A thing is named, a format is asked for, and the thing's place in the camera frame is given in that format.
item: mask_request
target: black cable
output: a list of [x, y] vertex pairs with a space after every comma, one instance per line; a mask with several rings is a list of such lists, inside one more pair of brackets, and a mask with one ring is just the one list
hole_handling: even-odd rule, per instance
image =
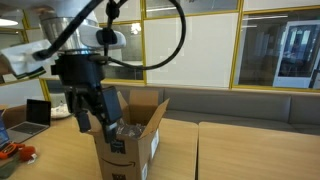
[[124, 63], [122, 61], [119, 61], [119, 60], [116, 60], [116, 59], [113, 59], [111, 57], [105, 57], [105, 56], [91, 56], [90, 59], [92, 61], [100, 61], [100, 62], [113, 62], [113, 63], [116, 63], [116, 64], [119, 64], [123, 67], [126, 67], [126, 68], [130, 68], [130, 69], [136, 69], [136, 70], [152, 70], [152, 69], [157, 69], [159, 67], [162, 67], [164, 65], [166, 65], [167, 63], [169, 63], [170, 61], [173, 60], [173, 58], [179, 53], [179, 51], [181, 50], [182, 46], [183, 46], [183, 43], [185, 41], [185, 37], [186, 37], [186, 32], [187, 32], [187, 27], [186, 27], [186, 18], [185, 18], [185, 15], [184, 15], [184, 12], [182, 10], [182, 7], [180, 6], [180, 4], [175, 1], [175, 0], [169, 0], [177, 9], [178, 13], [179, 13], [179, 16], [180, 16], [180, 20], [181, 20], [181, 25], [182, 25], [182, 29], [181, 29], [181, 37], [180, 37], [180, 41], [179, 41], [179, 44], [177, 45], [176, 49], [174, 50], [174, 52], [164, 61], [158, 63], [158, 64], [155, 64], [155, 65], [152, 65], [152, 66], [133, 66], [133, 65], [130, 65], [130, 64], [127, 64], [127, 63]]
[[37, 61], [45, 60], [57, 52], [63, 44], [69, 39], [74, 31], [81, 25], [87, 16], [102, 2], [103, 0], [91, 0], [70, 22], [70, 24], [63, 30], [59, 37], [52, 43], [52, 45], [45, 50], [38, 51], [33, 54]]

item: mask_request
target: box flap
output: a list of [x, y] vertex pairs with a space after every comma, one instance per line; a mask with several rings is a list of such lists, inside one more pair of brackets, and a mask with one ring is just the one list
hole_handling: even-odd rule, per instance
[[130, 106], [158, 106], [158, 91], [131, 90]]
[[168, 103], [169, 103], [169, 99], [167, 99], [166, 101], [164, 101], [162, 104], [160, 104], [158, 106], [157, 110], [154, 112], [154, 114], [151, 117], [146, 129], [143, 131], [143, 133], [141, 134], [140, 138], [148, 135], [149, 133], [155, 131], [158, 128], [158, 126], [160, 124], [160, 121], [162, 119], [162, 116], [166, 112]]
[[143, 126], [146, 126], [149, 123], [156, 109], [157, 106], [130, 105], [130, 124], [141, 124]]
[[129, 105], [126, 102], [126, 100], [123, 98], [120, 91], [118, 91], [118, 99], [120, 103], [120, 107], [122, 110], [122, 119], [126, 121], [127, 123], [130, 123], [130, 111], [129, 111]]

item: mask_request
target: orange object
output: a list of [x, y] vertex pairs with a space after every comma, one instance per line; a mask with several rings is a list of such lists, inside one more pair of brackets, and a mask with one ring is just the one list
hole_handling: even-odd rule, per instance
[[14, 142], [8, 142], [0, 149], [0, 159], [7, 159], [18, 152], [19, 148], [25, 147], [24, 144], [18, 144]]
[[32, 155], [36, 153], [36, 149], [33, 146], [26, 146], [19, 151], [21, 161], [29, 161], [33, 159]]

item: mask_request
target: wall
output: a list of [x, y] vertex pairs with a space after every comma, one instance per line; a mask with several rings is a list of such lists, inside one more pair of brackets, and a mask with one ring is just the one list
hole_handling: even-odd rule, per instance
[[[237, 18], [237, 13], [188, 17], [181, 52], [166, 66], [148, 71], [147, 83], [227, 88]], [[145, 22], [147, 65], [163, 61], [174, 51], [180, 26], [178, 19]]]

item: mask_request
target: ceiling light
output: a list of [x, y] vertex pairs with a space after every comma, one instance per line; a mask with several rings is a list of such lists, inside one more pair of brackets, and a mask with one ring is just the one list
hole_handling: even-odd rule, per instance
[[152, 11], [166, 11], [166, 10], [172, 10], [172, 9], [176, 9], [176, 7], [157, 8], [157, 9], [147, 9], [147, 12], [152, 12]]
[[252, 16], [243, 18], [243, 20], [255, 20], [255, 19], [276, 19], [276, 18], [286, 18], [288, 15], [278, 15], [278, 16]]
[[17, 24], [18, 24], [17, 21], [0, 18], [0, 26], [14, 26]]

